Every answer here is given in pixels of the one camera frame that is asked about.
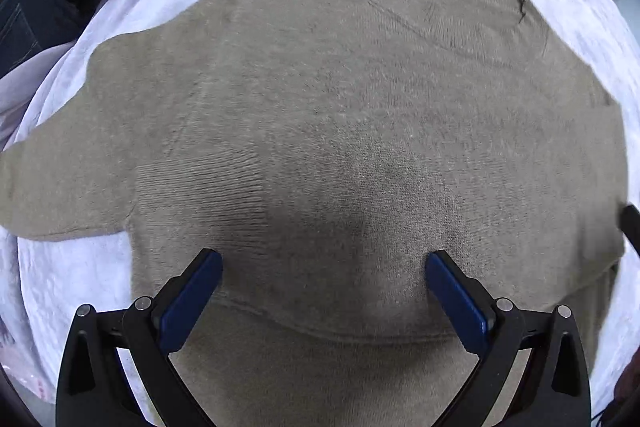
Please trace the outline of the dark blue denim jeans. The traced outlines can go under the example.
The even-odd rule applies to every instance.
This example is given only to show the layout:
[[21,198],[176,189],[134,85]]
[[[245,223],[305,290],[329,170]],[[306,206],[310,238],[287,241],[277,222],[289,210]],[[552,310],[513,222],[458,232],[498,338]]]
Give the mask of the dark blue denim jeans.
[[68,0],[3,0],[1,76],[43,50],[77,39],[90,18]]

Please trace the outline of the pink plastic bag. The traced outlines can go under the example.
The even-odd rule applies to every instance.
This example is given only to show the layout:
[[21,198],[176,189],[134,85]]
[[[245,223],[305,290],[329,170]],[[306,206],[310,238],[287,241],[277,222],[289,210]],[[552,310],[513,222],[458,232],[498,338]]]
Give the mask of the pink plastic bag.
[[9,376],[16,379],[40,400],[47,403],[54,401],[54,390],[46,375],[42,373],[27,348],[18,343],[9,333],[1,334],[0,353],[2,369]]

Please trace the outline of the olive brown knit sweater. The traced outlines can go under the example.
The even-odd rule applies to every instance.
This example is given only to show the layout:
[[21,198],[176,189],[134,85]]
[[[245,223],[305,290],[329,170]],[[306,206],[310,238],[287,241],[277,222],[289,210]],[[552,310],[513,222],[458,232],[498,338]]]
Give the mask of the olive brown knit sweater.
[[620,106],[529,0],[200,0],[1,156],[2,227],[126,232],[136,293],[222,254],[176,355],[221,426],[431,424],[473,365],[436,249],[593,360],[626,196]]

